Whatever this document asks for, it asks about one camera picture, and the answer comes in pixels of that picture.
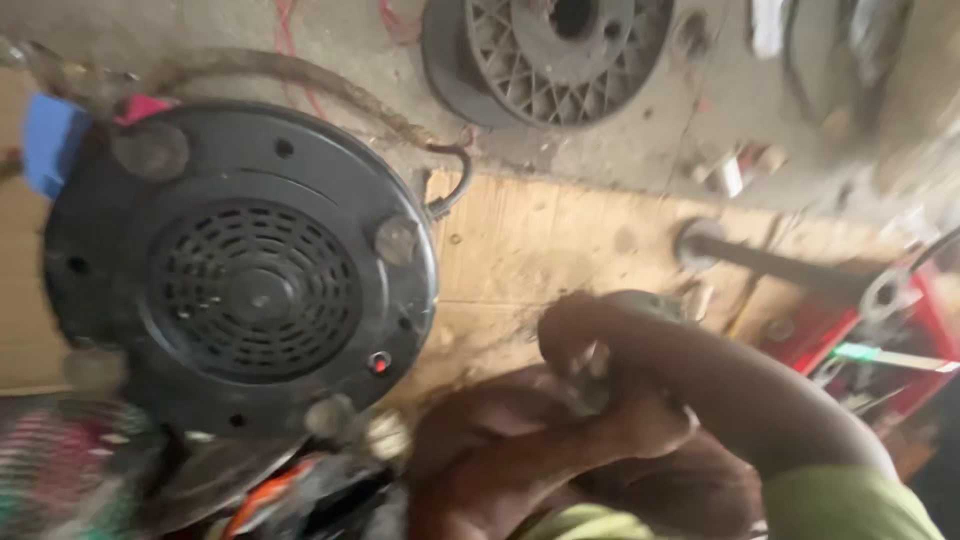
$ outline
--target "black engine cover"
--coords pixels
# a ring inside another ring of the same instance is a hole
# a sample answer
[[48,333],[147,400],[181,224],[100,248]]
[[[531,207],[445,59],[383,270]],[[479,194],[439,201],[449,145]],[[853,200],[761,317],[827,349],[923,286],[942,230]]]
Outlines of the black engine cover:
[[[415,239],[400,264],[374,249],[392,218]],[[372,404],[413,363],[437,294],[429,231],[352,136],[214,102],[150,116],[81,157],[47,223],[44,277],[64,335],[126,351],[124,393],[158,421],[291,432],[333,394]]]

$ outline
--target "mounting hole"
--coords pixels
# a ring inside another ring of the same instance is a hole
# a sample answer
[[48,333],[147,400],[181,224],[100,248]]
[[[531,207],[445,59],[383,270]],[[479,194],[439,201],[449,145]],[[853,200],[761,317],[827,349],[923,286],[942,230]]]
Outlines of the mounting hole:
[[78,276],[85,276],[90,273],[90,264],[82,257],[71,257],[67,259],[66,267]]
[[897,286],[893,283],[886,283],[876,292],[876,304],[881,307],[890,306],[896,298]]
[[596,13],[596,0],[557,0],[550,23],[563,39],[581,39],[586,37]]
[[286,160],[294,155],[294,145],[285,138],[279,138],[274,141],[274,152],[278,158]]
[[620,37],[620,34],[623,32],[623,27],[620,26],[620,23],[616,21],[611,21],[607,23],[607,26],[603,27],[603,35],[609,40],[614,40]]

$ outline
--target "blue plastic piece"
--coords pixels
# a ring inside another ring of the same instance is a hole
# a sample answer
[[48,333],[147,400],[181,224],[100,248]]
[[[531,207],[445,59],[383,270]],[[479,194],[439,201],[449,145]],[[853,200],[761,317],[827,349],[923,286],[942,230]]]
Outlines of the blue plastic piece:
[[30,188],[50,200],[60,195],[93,116],[75,103],[34,94],[23,124],[23,168]]

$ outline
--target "wooden surface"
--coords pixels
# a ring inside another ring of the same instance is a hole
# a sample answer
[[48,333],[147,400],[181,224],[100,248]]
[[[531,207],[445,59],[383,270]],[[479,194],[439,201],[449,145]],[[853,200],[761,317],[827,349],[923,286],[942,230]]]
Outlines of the wooden surface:
[[[32,79],[0,69],[0,152],[20,145]],[[54,329],[40,280],[48,204],[19,179],[0,184],[0,395],[63,388],[66,347]]]
[[[453,180],[435,174],[427,199],[446,194]],[[416,366],[384,404],[415,414],[431,395],[539,362],[537,316],[565,292],[680,290],[695,277],[674,262],[672,239],[684,220],[695,216],[719,219],[729,239],[755,247],[769,241],[778,253],[822,263],[892,260],[905,245],[891,233],[824,219],[477,177],[435,227],[441,280],[437,319]],[[722,331],[744,301],[750,273],[718,264],[696,278],[715,286],[704,325]],[[738,337],[753,341],[764,322],[788,314],[802,296],[789,283],[761,279]]]

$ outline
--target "rusty cable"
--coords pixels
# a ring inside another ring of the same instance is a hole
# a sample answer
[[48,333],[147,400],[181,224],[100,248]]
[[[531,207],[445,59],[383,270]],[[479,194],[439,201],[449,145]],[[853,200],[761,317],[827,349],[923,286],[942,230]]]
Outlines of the rusty cable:
[[316,88],[377,118],[402,140],[422,150],[459,158],[463,165],[460,182],[449,195],[426,205],[428,213],[434,219],[443,217],[464,194],[470,183],[472,160],[462,146],[438,144],[437,137],[429,130],[410,122],[365,88],[304,59],[270,51],[232,47],[183,51],[161,61],[159,66],[140,82],[136,91],[147,95],[163,95],[194,79],[227,75],[259,75]]

